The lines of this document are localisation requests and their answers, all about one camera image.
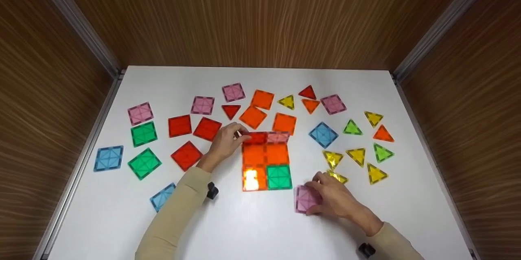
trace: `white tabletop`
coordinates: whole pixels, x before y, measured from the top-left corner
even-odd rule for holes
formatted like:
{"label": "white tabletop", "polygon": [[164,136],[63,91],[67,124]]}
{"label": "white tabletop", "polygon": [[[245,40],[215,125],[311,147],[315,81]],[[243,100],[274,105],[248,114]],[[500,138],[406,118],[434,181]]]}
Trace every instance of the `white tabletop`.
{"label": "white tabletop", "polygon": [[[222,86],[240,82],[246,98],[240,114],[255,89],[275,93],[268,117],[257,129],[271,130],[276,112],[297,117],[296,130],[288,143],[293,186],[303,184],[328,167],[322,147],[308,133],[325,122],[340,136],[327,148],[345,154],[347,149],[366,148],[366,162],[380,167],[389,178],[370,186],[366,168],[349,156],[337,167],[349,178],[346,186],[383,221],[396,227],[426,259],[471,259],[456,220],[443,196],[435,173],[387,71],[129,67],[110,108],[93,154],[65,216],[50,254],[50,260],[128,260],[156,215],[149,198],[183,171],[170,155],[186,141],[203,153],[210,142],[184,135],[168,138],[167,120],[190,113],[195,95],[215,97],[209,118],[228,123],[221,105]],[[338,94],[348,110],[328,115],[319,106],[310,115],[298,92],[311,84],[317,97]],[[293,94],[296,109],[276,100]],[[158,140],[134,148],[127,109],[149,102],[154,113]],[[376,163],[373,129],[363,112],[384,115],[382,123],[395,142],[378,144],[395,156]],[[201,115],[192,115],[195,129]],[[363,136],[342,134],[353,119]],[[94,172],[100,147],[124,145],[121,169]],[[142,181],[127,165],[150,147],[162,165]],[[358,259],[355,252],[363,241],[357,228],[320,217],[294,212],[293,191],[242,192],[240,150],[214,172],[219,188],[214,201],[207,200],[184,232],[177,259]]]}

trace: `pink square tile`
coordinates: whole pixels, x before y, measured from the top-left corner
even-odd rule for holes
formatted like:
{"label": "pink square tile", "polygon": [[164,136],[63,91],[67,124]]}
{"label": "pink square tile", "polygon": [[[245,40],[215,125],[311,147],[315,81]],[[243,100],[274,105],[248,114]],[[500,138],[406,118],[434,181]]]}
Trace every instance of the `pink square tile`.
{"label": "pink square tile", "polygon": [[128,110],[130,124],[132,126],[139,125],[154,118],[152,109],[148,102],[129,108]]}
{"label": "pink square tile", "polygon": [[295,212],[306,213],[311,206],[322,204],[322,197],[313,188],[298,185],[295,188]]}
{"label": "pink square tile", "polygon": [[213,97],[196,96],[190,112],[192,114],[211,115],[214,109],[214,100]]}
{"label": "pink square tile", "polygon": [[290,132],[268,132],[266,144],[285,144],[290,139]]}
{"label": "pink square tile", "polygon": [[238,101],[239,99],[246,97],[240,83],[224,86],[223,93],[225,95],[226,102]]}
{"label": "pink square tile", "polygon": [[328,114],[333,115],[341,111],[345,111],[346,105],[342,102],[342,99],[335,94],[328,97],[324,97],[320,99],[324,107],[326,108]]}

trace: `person's left hand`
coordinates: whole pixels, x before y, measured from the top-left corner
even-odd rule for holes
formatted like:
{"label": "person's left hand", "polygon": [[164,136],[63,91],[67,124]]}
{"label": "person's left hand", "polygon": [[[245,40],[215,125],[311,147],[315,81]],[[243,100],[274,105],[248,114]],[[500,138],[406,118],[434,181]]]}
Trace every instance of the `person's left hand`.
{"label": "person's left hand", "polygon": [[[237,131],[245,134],[236,139],[234,135]],[[215,134],[210,150],[201,158],[197,167],[209,173],[212,172],[220,162],[229,158],[242,142],[251,138],[247,135],[247,132],[248,130],[243,125],[236,122],[219,129]]]}

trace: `orange triangle tile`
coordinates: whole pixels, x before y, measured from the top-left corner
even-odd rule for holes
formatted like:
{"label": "orange triangle tile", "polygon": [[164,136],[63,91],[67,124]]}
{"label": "orange triangle tile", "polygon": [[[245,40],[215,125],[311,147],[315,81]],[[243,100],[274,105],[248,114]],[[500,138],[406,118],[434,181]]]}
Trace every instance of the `orange triangle tile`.
{"label": "orange triangle tile", "polygon": [[394,142],[393,137],[391,136],[391,134],[389,134],[389,132],[387,132],[387,129],[383,125],[380,125],[380,128],[378,128],[378,130],[372,138],[387,142]]}
{"label": "orange triangle tile", "polygon": [[307,109],[307,112],[311,115],[313,111],[317,108],[317,106],[320,104],[320,101],[311,101],[309,99],[302,99],[302,103]]}

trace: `wooden wall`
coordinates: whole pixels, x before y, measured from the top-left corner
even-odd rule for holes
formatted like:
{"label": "wooden wall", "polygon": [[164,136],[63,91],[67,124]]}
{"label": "wooden wall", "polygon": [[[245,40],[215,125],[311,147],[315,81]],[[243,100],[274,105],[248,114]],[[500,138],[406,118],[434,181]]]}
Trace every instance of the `wooden wall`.
{"label": "wooden wall", "polygon": [[32,258],[111,83],[48,0],[0,0],[0,259]]}
{"label": "wooden wall", "polygon": [[393,71],[452,0],[75,0],[123,66]]}
{"label": "wooden wall", "polygon": [[403,89],[479,255],[521,259],[521,0],[478,0]]}

